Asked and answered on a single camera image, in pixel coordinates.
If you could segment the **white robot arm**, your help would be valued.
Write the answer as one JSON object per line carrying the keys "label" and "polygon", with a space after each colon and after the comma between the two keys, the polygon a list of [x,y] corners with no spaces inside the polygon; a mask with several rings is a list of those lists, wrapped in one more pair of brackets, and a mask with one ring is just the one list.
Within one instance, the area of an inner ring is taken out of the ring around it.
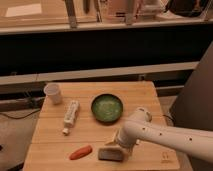
{"label": "white robot arm", "polygon": [[138,140],[148,141],[213,163],[213,131],[162,126],[151,120],[152,115],[146,108],[136,108],[107,145],[119,145],[131,151]]}

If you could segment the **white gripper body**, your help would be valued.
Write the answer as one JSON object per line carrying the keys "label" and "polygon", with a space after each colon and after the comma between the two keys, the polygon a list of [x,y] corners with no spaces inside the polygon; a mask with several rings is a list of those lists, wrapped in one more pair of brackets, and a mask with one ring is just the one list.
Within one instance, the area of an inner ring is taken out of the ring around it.
{"label": "white gripper body", "polygon": [[118,144],[128,155],[132,155],[133,148],[137,144],[137,139],[131,137],[123,130],[118,130],[115,134],[114,141]]}

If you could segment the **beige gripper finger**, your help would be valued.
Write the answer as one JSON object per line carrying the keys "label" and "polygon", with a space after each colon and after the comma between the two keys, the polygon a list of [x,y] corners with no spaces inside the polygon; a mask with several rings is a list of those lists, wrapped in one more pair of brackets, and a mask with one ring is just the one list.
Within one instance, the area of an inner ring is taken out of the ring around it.
{"label": "beige gripper finger", "polygon": [[116,138],[117,138],[116,135],[112,136],[111,139],[109,139],[105,142],[105,146],[116,146],[116,145],[118,145]]}
{"label": "beige gripper finger", "polygon": [[128,151],[120,151],[118,155],[118,161],[119,162],[124,162],[128,160],[130,157],[130,153]]}

